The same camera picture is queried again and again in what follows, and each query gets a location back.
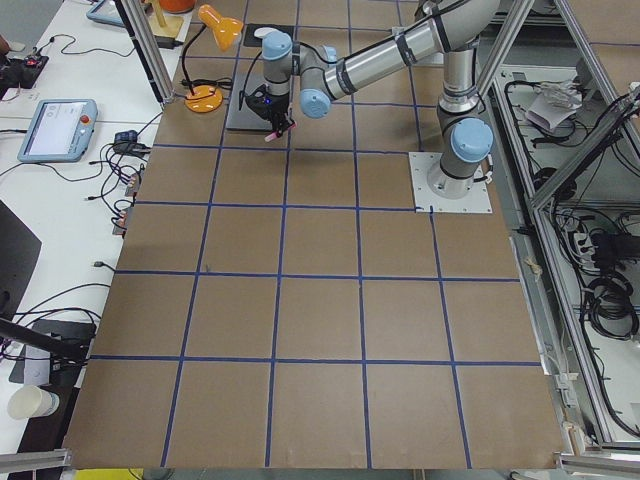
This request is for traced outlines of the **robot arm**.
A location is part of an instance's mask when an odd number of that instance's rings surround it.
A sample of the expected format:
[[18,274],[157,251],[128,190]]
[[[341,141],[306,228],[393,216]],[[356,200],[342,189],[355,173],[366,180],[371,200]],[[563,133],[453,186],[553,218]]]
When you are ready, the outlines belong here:
[[494,141],[491,128],[478,116],[476,53],[479,34],[498,7],[492,0],[423,1],[412,25],[342,58],[330,48],[271,31],[261,41],[264,81],[253,92],[242,91],[239,103],[269,122],[270,136],[279,138],[295,124],[290,107],[292,77],[300,80],[301,112],[319,119],[328,114],[333,102],[440,53],[443,90],[437,114],[444,151],[427,181],[436,195],[462,199]]

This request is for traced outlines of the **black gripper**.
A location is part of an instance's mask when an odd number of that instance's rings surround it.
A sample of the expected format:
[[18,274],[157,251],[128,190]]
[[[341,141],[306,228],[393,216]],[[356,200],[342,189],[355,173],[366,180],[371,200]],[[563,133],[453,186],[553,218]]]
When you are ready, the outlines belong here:
[[274,131],[283,130],[288,125],[295,123],[289,114],[289,94],[276,95],[270,93],[267,89],[266,97],[265,102],[268,105],[268,110],[264,117],[259,117],[274,125]]

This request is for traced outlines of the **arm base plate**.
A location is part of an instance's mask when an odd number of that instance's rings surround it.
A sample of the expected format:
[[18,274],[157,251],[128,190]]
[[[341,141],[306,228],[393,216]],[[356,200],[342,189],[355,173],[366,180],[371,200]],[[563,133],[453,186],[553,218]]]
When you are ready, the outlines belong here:
[[421,213],[491,214],[488,180],[478,166],[466,180],[447,177],[439,152],[409,152],[414,210]]

